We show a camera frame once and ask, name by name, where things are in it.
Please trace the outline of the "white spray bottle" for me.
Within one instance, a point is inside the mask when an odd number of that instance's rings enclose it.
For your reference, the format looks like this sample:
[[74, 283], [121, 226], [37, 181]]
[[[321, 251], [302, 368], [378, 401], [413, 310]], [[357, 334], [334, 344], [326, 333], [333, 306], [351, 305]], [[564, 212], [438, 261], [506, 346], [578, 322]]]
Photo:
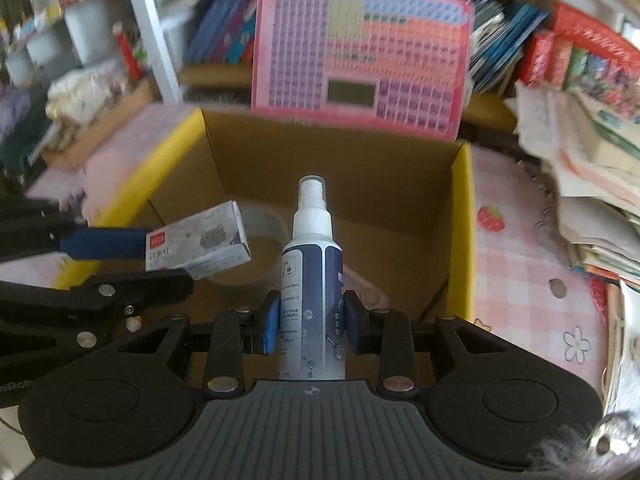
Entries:
[[343, 321], [343, 253], [334, 242], [326, 182], [299, 181], [292, 240], [281, 259], [279, 377], [342, 380], [346, 347]]

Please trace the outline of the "small grey card box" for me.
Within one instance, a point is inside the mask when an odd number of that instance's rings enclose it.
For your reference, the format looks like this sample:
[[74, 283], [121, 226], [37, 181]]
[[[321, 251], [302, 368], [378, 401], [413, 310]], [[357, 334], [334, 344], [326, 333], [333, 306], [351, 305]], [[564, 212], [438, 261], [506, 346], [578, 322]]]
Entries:
[[183, 269], [194, 280], [250, 262], [238, 203], [229, 200], [146, 236], [145, 270]]

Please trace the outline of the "clear packing tape roll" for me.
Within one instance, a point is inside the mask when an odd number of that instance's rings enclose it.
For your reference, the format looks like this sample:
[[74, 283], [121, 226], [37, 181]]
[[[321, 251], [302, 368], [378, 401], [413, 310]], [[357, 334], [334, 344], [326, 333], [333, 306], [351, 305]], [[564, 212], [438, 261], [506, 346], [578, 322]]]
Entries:
[[239, 200], [250, 261], [209, 278], [226, 287], [280, 287], [281, 254], [288, 244], [288, 225], [280, 212], [263, 204]]

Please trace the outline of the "pink utility knife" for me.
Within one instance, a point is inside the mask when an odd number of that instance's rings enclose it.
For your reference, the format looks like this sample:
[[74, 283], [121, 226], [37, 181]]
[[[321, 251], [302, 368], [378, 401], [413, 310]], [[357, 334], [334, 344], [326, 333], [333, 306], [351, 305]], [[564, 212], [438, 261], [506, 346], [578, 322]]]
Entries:
[[388, 298], [378, 286], [373, 285], [348, 266], [343, 268], [343, 289], [352, 290], [367, 310], [388, 310]]

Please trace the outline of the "wooden chessboard box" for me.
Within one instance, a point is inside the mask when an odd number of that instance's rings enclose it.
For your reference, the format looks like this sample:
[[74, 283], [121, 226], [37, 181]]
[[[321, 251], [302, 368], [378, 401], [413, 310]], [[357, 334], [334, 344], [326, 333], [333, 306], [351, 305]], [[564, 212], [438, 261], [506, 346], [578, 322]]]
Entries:
[[79, 170], [98, 148], [134, 120], [159, 95], [155, 79], [146, 77], [137, 88], [99, 114], [90, 126], [74, 134], [62, 148], [43, 150], [41, 158], [50, 168], [66, 172]]

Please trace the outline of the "pile of clothes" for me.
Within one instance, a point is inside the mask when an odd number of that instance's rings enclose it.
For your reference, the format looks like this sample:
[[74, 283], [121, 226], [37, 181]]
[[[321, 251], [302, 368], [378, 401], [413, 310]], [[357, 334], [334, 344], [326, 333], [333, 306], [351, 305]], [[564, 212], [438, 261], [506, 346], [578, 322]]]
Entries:
[[20, 188], [27, 188], [41, 172], [38, 146], [52, 125], [47, 102], [41, 84], [1, 88], [1, 173]]

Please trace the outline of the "yellow cardboard box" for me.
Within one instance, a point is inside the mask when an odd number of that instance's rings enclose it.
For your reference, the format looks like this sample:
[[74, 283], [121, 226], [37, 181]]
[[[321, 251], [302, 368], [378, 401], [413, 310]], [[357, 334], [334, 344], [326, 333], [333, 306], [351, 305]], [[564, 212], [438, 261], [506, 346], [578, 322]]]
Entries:
[[154, 141], [142, 118], [78, 176], [97, 226], [166, 226], [233, 200], [286, 240], [326, 233], [411, 315], [474, 313], [472, 154], [422, 136], [194, 110]]

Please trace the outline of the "floral tissue box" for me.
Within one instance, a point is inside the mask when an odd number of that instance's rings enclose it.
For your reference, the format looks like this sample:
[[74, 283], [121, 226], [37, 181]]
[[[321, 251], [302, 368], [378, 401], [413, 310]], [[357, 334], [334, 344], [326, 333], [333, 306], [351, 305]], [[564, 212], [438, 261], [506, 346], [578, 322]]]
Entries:
[[60, 125], [88, 126], [128, 86], [128, 76], [122, 64], [114, 58], [70, 70], [49, 87], [47, 118]]

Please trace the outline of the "red cylinder bottle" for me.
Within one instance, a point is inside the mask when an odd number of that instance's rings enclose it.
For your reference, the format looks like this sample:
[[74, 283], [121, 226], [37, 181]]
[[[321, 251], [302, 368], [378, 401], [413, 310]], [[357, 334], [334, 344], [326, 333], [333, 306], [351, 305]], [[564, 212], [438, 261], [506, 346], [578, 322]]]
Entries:
[[112, 32], [116, 44], [119, 47], [120, 54], [122, 55], [129, 79], [133, 81], [140, 80], [143, 77], [143, 70], [134, 56], [134, 50], [132, 50], [131, 44], [124, 32], [122, 23], [116, 22], [112, 27]]

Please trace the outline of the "pink learning tablet toy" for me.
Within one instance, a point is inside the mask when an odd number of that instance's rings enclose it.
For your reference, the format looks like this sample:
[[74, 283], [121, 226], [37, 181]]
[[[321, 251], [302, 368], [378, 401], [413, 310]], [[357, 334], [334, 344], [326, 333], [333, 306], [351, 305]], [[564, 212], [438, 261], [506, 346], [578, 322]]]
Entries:
[[469, 0], [258, 0], [256, 114], [456, 140]]

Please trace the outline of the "row of blue books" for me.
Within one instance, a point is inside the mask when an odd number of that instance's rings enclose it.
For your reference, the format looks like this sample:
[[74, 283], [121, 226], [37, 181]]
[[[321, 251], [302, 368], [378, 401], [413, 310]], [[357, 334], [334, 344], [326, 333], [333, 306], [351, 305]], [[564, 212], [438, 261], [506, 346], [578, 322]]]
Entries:
[[210, 0], [186, 48], [184, 64], [238, 65], [253, 55], [258, 0]]

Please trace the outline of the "stack of papers and books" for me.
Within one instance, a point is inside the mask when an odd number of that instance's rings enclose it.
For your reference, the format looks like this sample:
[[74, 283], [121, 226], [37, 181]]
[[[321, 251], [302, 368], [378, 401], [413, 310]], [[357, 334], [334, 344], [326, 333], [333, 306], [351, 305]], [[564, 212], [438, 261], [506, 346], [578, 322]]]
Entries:
[[639, 286], [639, 125], [575, 88], [515, 84], [521, 149], [555, 184], [571, 266]]

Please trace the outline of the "red books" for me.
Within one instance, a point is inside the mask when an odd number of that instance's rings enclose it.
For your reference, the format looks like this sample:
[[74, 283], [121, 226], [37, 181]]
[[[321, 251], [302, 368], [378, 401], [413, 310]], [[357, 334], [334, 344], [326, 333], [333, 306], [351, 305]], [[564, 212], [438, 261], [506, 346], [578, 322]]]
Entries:
[[528, 40], [516, 79], [528, 86], [582, 90], [627, 118], [639, 113], [639, 49], [564, 3], [554, 6], [551, 25]]

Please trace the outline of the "white bookshelf frame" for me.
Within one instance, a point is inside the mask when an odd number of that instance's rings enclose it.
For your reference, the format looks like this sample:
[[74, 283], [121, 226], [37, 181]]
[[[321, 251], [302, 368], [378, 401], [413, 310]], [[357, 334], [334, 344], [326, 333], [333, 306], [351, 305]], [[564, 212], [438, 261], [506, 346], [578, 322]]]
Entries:
[[174, 63], [171, 61], [155, 0], [131, 0], [142, 42], [148, 54], [160, 96], [165, 104], [183, 101]]

